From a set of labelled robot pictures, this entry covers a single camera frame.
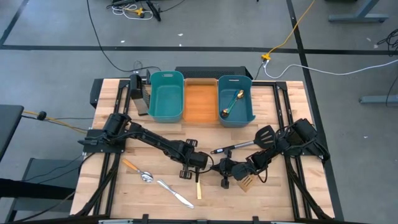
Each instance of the orange tray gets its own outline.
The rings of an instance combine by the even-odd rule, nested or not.
[[[186,122],[214,123],[218,121],[218,92],[215,78],[186,78],[184,86]]]

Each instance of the orange handle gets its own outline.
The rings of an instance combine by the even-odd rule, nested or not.
[[[134,166],[130,161],[128,161],[127,159],[123,159],[123,162],[125,165],[127,165],[128,167],[132,168],[135,171],[138,171],[138,168],[136,166]]]

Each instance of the butcher block tabletop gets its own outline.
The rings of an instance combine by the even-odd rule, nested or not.
[[[95,111],[93,129],[102,129],[109,114],[113,113],[118,79],[104,79],[98,105]],[[294,121],[307,118],[312,122],[307,96],[302,82],[286,82]],[[252,107],[256,118],[244,128],[224,128],[220,123],[156,123],[149,115],[138,116],[136,107],[130,102],[129,116],[133,122],[170,140],[196,139],[198,146],[195,151],[210,151],[252,141],[257,130],[271,125],[279,129],[272,87],[252,86]],[[280,98],[284,121],[287,121],[283,97]],[[245,158],[261,150],[257,145],[235,149],[232,160],[245,161]],[[212,155],[215,163],[225,157],[224,154]],[[302,165],[308,191],[324,212],[334,217],[330,194],[326,184],[322,162],[315,156],[302,156]],[[97,153],[90,157],[81,168],[80,177],[73,199],[71,214],[82,209],[98,187],[104,154]],[[194,204],[191,209],[183,205],[170,192],[156,181],[146,183],[140,175],[119,163],[116,188],[114,191],[111,218],[142,218],[149,214],[150,219],[173,220],[252,220],[258,216],[260,220],[293,221],[292,204],[284,157],[275,157],[268,167],[268,180],[265,184],[257,181],[246,193],[239,188],[233,177],[229,178],[229,189],[221,187],[222,176],[210,171],[200,175],[202,199],[197,199],[197,184],[194,175],[191,180],[179,178],[182,165],[171,161],[163,152],[135,139],[126,141],[126,150],[121,159],[127,159],[140,170],[148,171],[154,179],[162,179],[174,191]],[[302,197],[296,188],[300,216],[304,216]],[[104,213],[108,189],[104,191],[100,213]]]

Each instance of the silver knife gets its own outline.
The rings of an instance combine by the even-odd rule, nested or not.
[[[160,186],[164,187],[165,189],[167,189],[169,192],[171,192],[172,194],[174,194],[174,196],[180,200],[180,202],[182,202],[184,205],[186,205],[188,208],[194,208],[194,206],[187,200],[185,199],[183,196],[181,196],[179,193],[175,192],[171,187],[169,187],[163,180],[158,180],[157,181]]]

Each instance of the metal stand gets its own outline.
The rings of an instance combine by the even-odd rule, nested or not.
[[[386,103],[387,96],[362,96],[359,99],[361,104],[366,103]],[[387,103],[398,103],[398,95],[390,95]]]
[[[329,22],[384,22],[387,14],[369,14],[379,0],[366,0],[355,14],[330,15]]]

